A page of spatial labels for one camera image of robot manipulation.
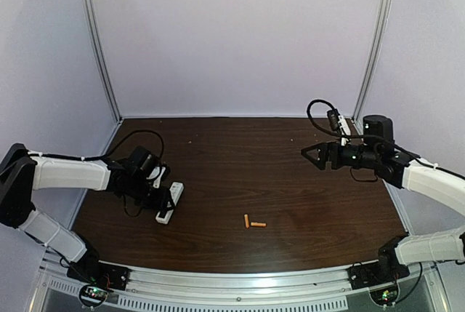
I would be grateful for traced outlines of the white remote control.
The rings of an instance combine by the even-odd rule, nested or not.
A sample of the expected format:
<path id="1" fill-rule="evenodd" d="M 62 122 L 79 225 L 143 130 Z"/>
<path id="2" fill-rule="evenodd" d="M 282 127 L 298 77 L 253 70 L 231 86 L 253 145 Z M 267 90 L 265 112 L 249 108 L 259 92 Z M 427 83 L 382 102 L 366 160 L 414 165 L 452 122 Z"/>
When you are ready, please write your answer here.
<path id="1" fill-rule="evenodd" d="M 161 186 L 158 189 L 159 203 L 156 208 L 158 212 L 155 216 L 157 223 L 162 225 L 169 224 L 184 189 L 184 184 L 179 182 L 173 182 L 169 188 Z"/>

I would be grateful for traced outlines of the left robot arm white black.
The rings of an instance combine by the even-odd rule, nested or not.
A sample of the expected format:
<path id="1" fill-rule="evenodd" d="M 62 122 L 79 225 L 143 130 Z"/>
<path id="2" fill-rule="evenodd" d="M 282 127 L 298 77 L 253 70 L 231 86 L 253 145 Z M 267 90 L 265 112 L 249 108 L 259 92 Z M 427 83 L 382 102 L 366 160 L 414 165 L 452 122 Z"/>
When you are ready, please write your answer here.
<path id="1" fill-rule="evenodd" d="M 39 210 L 32 193 L 41 189 L 87 189 L 114 193 L 134 200 L 141 209 L 153 209 L 160 224 L 168 224 L 184 186 L 162 182 L 169 168 L 158 156 L 138 146 L 118 161 L 107 156 L 77 157 L 29 151 L 15 143 L 1 161 L 1 224 L 27 233 L 68 261 L 89 286 L 104 280 L 104 269 L 93 246 L 57 220 Z"/>

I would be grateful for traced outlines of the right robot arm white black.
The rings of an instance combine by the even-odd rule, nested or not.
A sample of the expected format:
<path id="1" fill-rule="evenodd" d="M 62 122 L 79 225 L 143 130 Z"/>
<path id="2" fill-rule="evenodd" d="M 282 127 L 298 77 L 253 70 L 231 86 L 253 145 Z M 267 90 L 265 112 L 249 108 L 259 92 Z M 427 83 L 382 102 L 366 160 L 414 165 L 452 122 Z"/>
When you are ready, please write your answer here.
<path id="1" fill-rule="evenodd" d="M 335 109 L 328 111 L 333 142 L 319 143 L 301 150 L 301 155 L 318 169 L 369 169 L 378 179 L 396 188 L 420 193 L 459 214 L 464 213 L 464 177 L 431 164 L 420 156 L 395 145 L 392 120 L 368 115 L 363 119 L 361 144 Z M 426 235 L 395 237 L 379 250 L 373 267 L 377 283 L 389 283 L 400 267 L 428 261 L 463 261 L 464 227 Z"/>

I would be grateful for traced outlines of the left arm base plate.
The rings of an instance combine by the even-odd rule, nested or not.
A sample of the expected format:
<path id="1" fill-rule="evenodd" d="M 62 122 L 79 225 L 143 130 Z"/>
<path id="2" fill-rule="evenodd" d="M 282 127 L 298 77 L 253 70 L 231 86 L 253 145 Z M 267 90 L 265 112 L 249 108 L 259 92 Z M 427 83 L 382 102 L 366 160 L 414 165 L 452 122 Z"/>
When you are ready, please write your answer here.
<path id="1" fill-rule="evenodd" d="M 95 259 L 81 259 L 77 263 L 70 263 L 66 276 L 103 289 L 124 291 L 129 280 L 129 269 Z"/>

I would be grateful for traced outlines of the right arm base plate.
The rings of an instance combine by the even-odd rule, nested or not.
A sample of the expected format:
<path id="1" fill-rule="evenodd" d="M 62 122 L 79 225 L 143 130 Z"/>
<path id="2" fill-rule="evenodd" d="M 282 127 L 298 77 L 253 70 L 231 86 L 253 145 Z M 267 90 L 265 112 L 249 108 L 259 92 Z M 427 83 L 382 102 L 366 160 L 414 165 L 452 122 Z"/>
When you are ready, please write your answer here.
<path id="1" fill-rule="evenodd" d="M 393 273 L 388 273 L 376 261 L 372 263 L 355 263 L 348 267 L 347 274 L 352 289 L 356 290 L 390 282 L 394 283 L 398 279 L 408 277 L 410 271 L 408 267 L 400 266 Z"/>

